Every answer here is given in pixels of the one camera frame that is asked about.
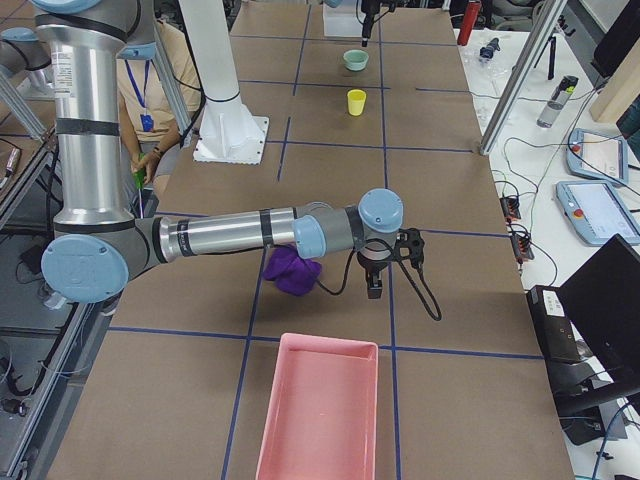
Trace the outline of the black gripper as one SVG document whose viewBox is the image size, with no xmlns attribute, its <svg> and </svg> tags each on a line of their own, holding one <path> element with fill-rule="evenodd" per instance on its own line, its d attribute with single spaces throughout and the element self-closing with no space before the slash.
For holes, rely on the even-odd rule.
<svg viewBox="0 0 640 480">
<path fill-rule="evenodd" d="M 392 261 L 388 250 L 364 248 L 357 253 L 358 263 L 365 269 L 367 297 L 380 299 L 383 293 L 382 272 Z"/>
<path fill-rule="evenodd" d="M 380 0 L 362 0 L 360 3 L 361 12 L 365 15 L 377 15 L 381 10 Z M 363 48 L 368 46 L 371 38 L 371 20 L 365 19 L 362 24 L 361 45 Z"/>
</svg>

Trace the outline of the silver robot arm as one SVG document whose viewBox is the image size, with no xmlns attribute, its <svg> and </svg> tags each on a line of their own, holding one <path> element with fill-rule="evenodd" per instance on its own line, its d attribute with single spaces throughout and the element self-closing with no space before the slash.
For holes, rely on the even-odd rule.
<svg viewBox="0 0 640 480">
<path fill-rule="evenodd" d="M 97 303 L 151 268 L 181 257 L 291 246 L 305 259 L 352 250 L 386 260 L 403 222 L 391 190 L 367 192 L 355 206 L 322 202 L 200 219 L 137 218 L 120 170 L 116 59 L 151 58 L 155 18 L 149 1 L 38 1 L 35 22 L 51 50 L 55 131 L 63 208 L 41 269 L 67 299 Z"/>
</svg>

